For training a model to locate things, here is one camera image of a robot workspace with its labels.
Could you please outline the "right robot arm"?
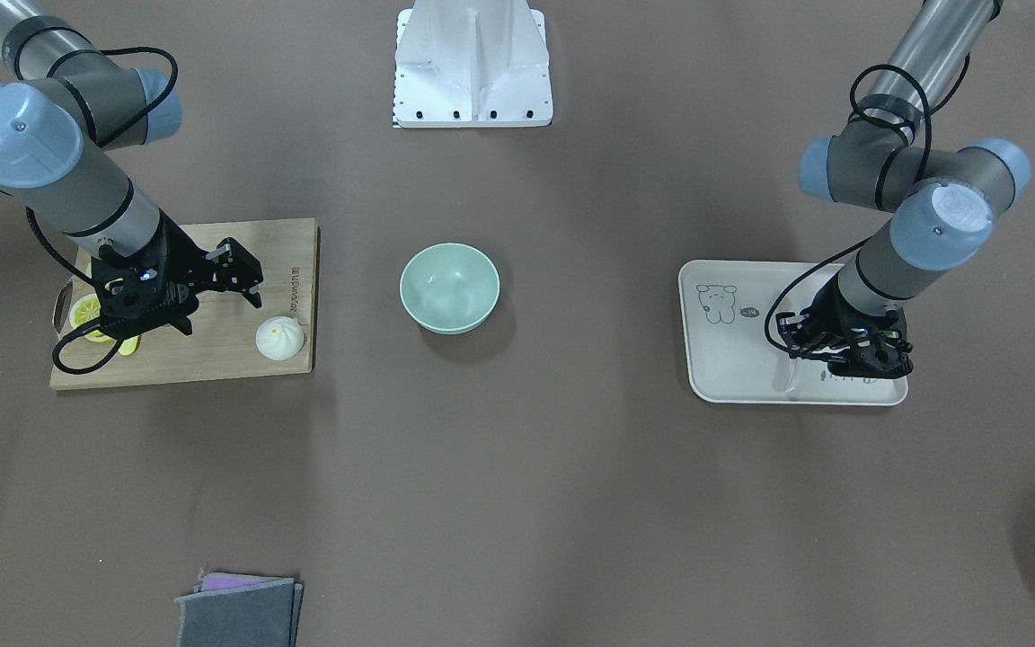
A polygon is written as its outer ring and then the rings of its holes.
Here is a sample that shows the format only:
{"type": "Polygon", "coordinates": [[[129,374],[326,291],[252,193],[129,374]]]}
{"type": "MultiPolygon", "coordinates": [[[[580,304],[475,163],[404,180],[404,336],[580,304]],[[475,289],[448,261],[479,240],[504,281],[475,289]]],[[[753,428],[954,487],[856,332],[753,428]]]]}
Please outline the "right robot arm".
{"type": "Polygon", "coordinates": [[[94,326],[126,340],[162,326],[193,332],[201,292],[260,307],[261,263],[226,238],[201,249],[110,157],[175,135],[177,71],[123,68],[38,1],[0,1],[0,192],[90,255],[94,326]]]}

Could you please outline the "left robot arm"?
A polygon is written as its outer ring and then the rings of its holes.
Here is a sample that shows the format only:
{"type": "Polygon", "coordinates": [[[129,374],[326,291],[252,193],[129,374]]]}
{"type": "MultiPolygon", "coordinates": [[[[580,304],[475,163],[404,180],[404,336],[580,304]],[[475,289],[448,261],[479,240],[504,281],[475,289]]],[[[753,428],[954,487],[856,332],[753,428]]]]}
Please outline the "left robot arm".
{"type": "Polygon", "coordinates": [[[845,266],[808,306],[768,311],[765,340],[782,355],[821,361],[838,377],[912,372],[905,306],[973,258],[1030,184],[1030,158],[1009,140],[933,147],[933,115],[960,87],[975,41],[1002,8],[924,1],[889,60],[862,71],[871,89],[851,85],[842,131],[802,153],[804,192],[889,220],[839,253],[845,266]]]}

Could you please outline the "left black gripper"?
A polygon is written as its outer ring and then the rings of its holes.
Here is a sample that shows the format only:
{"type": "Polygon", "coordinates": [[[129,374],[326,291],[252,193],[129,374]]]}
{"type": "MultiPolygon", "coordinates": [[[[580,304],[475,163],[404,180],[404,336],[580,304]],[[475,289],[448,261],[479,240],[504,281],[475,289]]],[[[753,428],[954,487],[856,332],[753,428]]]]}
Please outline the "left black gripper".
{"type": "Polygon", "coordinates": [[[900,306],[865,313],[850,303],[834,275],[818,291],[810,306],[775,316],[777,339],[765,329],[765,340],[793,359],[822,361],[837,377],[901,378],[913,371],[907,319],[900,306]]]}

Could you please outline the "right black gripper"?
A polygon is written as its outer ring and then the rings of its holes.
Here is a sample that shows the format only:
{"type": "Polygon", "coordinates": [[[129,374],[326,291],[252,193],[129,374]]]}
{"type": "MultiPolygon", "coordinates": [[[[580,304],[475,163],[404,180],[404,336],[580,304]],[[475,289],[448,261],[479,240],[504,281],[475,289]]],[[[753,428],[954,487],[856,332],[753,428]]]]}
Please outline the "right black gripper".
{"type": "Polygon", "coordinates": [[[227,237],[207,253],[164,214],[147,246],[130,257],[103,253],[91,271],[102,306],[100,331],[119,341],[164,326],[193,335],[190,316],[204,290],[235,292],[253,308],[263,306],[263,269],[250,249],[227,237]]]}

